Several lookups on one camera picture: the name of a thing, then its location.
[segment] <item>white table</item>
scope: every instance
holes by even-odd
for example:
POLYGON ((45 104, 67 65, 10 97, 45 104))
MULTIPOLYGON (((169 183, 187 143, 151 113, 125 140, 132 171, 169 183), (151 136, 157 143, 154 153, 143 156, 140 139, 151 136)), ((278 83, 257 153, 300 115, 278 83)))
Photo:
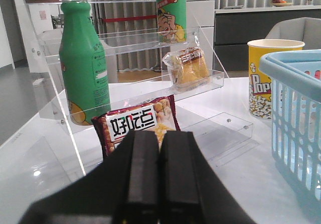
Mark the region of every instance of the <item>white table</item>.
MULTIPOLYGON (((275 167, 271 122, 248 112, 248 78, 226 79, 224 87, 180 100, 177 106, 206 118, 225 112, 252 122, 252 138, 225 161, 214 158, 211 166, 258 224, 312 223, 275 167)), ((102 160, 96 132, 89 128, 73 137, 89 171, 102 160)), ((0 224, 17 223, 31 202, 81 176, 65 125, 35 115, 0 148, 0 224)))

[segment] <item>yellow popcorn cup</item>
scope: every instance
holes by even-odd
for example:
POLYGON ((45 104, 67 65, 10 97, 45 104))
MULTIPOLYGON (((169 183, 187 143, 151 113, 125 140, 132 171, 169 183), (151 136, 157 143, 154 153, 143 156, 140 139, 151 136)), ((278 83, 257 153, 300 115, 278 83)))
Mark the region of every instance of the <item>yellow popcorn cup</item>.
POLYGON ((304 42, 283 39, 260 39, 249 46, 249 111, 262 119, 271 119, 271 78, 259 70, 264 54, 302 50, 304 42))

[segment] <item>light blue plastic basket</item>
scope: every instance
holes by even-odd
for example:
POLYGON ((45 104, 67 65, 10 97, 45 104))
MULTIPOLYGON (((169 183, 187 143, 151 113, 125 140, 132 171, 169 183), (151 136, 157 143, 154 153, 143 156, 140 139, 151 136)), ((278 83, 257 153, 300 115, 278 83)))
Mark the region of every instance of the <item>light blue plastic basket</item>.
POLYGON ((321 50, 269 53, 259 69, 272 79, 272 154, 279 170, 321 208, 321 50))

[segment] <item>green plastic bottle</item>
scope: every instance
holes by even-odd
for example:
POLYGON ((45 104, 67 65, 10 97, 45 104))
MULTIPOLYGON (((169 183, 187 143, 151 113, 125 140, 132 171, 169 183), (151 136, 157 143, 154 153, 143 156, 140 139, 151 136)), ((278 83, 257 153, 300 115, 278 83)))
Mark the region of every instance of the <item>green plastic bottle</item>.
POLYGON ((64 31, 59 56, 71 120, 91 125, 110 110, 104 48, 90 19, 87 0, 62 0, 64 31))
POLYGON ((161 42, 186 40, 186 0, 156 0, 161 42))

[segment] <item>packaged bread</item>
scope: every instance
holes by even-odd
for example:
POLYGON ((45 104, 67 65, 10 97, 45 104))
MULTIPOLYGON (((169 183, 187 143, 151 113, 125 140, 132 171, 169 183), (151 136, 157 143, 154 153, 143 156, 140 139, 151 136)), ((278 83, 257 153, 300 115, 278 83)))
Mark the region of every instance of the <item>packaged bread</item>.
POLYGON ((200 47, 168 52, 163 62, 168 66, 171 81, 178 91, 191 90, 210 80, 204 52, 200 47))
POLYGON ((154 131, 159 147, 168 130, 179 131, 174 95, 109 111, 92 119, 103 156, 111 154, 130 130, 154 131))

